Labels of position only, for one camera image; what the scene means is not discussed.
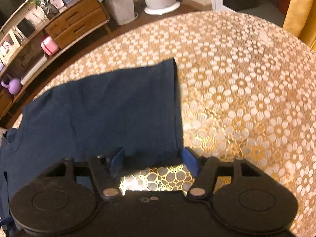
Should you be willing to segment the navy blue t-shirt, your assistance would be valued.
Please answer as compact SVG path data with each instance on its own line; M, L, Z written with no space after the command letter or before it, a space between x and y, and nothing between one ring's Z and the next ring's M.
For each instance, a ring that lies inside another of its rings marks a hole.
M12 196L63 158L85 161L126 153L126 172L177 163L183 149L174 59L91 75L49 89L23 108L18 128L1 139L1 217L6 236Z

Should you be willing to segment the purple kettlebell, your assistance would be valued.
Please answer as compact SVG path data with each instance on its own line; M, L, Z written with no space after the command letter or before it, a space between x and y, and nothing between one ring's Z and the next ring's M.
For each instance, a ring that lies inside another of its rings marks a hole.
M11 75L6 75L2 80L1 80L1 85L2 87L6 88L8 92L12 95L17 95L21 88L21 80L20 78L16 78Z

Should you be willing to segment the white flat device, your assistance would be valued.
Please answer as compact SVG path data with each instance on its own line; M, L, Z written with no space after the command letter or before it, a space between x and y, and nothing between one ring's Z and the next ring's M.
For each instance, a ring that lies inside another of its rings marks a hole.
M22 77L20 83L24 86L29 79L41 68L41 66L48 60L46 54L44 54L35 64L34 66Z

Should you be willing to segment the framed photo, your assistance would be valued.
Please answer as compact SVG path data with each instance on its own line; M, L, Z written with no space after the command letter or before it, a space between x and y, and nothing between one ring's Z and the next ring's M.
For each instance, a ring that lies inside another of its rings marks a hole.
M1 40L1 61L4 65L7 65L12 58L13 54L20 47L20 43L12 29L4 35Z

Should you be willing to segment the floral lace table cover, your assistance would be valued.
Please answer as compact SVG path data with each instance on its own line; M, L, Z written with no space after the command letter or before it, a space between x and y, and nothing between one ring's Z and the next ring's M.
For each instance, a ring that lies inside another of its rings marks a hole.
M200 174L183 149L116 178L111 153L60 159L12 196L19 236L315 236L315 52L280 27L236 12L166 18L88 53L41 95L168 59Z

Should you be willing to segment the pink case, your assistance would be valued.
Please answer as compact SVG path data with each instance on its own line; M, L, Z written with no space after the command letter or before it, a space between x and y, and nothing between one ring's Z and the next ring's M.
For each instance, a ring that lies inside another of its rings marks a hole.
M53 56L59 51L58 44L47 34L43 36L41 48L48 56Z

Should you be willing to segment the wooden tv cabinet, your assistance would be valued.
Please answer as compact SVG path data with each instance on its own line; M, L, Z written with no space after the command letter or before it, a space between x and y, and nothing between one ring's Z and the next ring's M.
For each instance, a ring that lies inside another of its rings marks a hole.
M38 86L38 76L46 68L90 33L100 27L107 28L109 19L98 0L73 0L61 13L36 29L1 71L1 82L15 78L25 80L14 95L1 87L1 125L12 125L24 99Z

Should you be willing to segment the black speaker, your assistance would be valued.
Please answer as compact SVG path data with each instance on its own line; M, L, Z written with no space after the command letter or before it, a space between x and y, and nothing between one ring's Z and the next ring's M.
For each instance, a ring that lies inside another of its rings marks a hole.
M20 32L28 38L34 31L35 27L32 25L31 22L29 22L26 18L23 18L18 24L17 29L20 30Z

